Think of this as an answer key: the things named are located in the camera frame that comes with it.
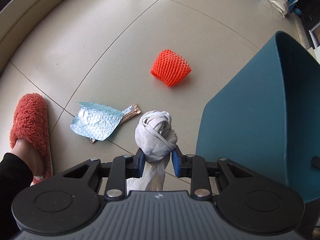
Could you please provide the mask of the grey knotted plastic bag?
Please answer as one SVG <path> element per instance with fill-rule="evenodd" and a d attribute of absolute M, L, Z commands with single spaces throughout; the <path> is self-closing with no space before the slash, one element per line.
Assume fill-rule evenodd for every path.
<path fill-rule="evenodd" d="M 171 121 L 171 115 L 166 111 L 149 111 L 140 118 L 135 142 L 143 151 L 146 163 L 141 178 L 126 181 L 127 192 L 163 190 L 165 169 L 177 144 Z"/>

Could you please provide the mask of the dark teal trash bin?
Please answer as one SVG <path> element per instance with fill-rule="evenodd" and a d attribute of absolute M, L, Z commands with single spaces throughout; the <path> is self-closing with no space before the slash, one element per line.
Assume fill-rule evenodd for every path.
<path fill-rule="evenodd" d="M 196 154 L 319 198 L 319 63 L 278 31 L 205 106 Z"/>

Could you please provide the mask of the light blue bubble wrap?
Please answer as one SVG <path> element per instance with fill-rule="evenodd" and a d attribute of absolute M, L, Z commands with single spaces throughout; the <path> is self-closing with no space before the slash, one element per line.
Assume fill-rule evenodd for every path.
<path fill-rule="evenodd" d="M 70 124 L 77 135 L 104 141 L 117 128 L 124 113 L 120 110 L 92 102 L 80 102 L 80 109 Z"/>

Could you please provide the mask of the orange foam fruit net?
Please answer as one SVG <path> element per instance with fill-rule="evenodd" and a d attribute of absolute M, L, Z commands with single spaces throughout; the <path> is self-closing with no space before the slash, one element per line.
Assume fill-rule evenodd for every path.
<path fill-rule="evenodd" d="M 172 87 L 191 73 L 191 67 L 183 57 L 172 50 L 165 49 L 155 59 L 150 74 Z"/>

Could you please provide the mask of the red fluffy slipper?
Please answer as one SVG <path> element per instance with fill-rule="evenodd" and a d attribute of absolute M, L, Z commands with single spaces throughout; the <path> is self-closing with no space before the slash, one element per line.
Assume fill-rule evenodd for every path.
<path fill-rule="evenodd" d="M 10 131 L 10 147 L 18 139 L 29 142 L 43 161 L 43 174 L 33 178 L 35 185 L 53 175 L 50 152 L 47 106 L 44 98 L 37 93 L 25 94 L 17 104 Z"/>

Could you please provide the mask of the black trouser leg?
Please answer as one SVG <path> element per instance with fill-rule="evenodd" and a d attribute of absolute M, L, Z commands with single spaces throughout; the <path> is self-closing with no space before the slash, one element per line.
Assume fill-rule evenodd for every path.
<path fill-rule="evenodd" d="M 1 239 L 11 239 L 19 232 L 11 211 L 12 201 L 32 181 L 33 173 L 28 165 L 18 156 L 6 153 L 0 166 Z"/>

